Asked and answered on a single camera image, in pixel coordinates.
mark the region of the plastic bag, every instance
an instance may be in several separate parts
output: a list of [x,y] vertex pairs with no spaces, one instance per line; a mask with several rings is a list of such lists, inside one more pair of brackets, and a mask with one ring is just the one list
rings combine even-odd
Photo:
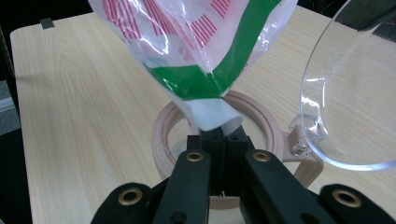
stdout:
[[222,97],[273,43],[297,0],[89,0],[199,129],[242,117]]

